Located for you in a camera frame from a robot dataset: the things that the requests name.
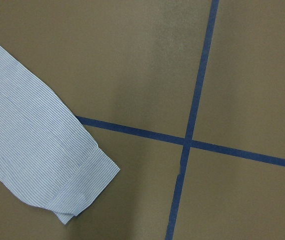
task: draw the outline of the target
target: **tan surface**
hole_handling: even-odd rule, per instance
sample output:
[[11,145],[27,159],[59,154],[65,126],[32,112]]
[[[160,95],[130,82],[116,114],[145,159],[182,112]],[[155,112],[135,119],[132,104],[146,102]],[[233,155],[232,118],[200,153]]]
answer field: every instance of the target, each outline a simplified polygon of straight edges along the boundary
[[63,225],[19,201],[0,183],[0,239],[164,239],[182,147],[90,128],[121,171],[88,209]]
[[285,1],[219,3],[194,139],[285,158]]
[[[185,135],[210,1],[0,2],[0,45],[76,114]],[[68,225],[0,183],[0,239],[164,239],[182,147],[87,128],[121,171]],[[285,158],[285,1],[219,4],[194,139]],[[285,240],[285,168],[192,149],[175,240]]]
[[2,1],[0,45],[75,115],[184,137],[209,8],[210,0]]
[[285,167],[192,149],[174,240],[285,240]]

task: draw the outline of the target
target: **floor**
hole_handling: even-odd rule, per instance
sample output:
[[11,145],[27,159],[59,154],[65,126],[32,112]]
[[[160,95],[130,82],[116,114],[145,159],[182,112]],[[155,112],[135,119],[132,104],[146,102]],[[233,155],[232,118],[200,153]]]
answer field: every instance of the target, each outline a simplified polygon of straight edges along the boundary
[[0,183],[0,239],[285,240],[285,1],[6,1],[0,45],[121,168],[67,225]]

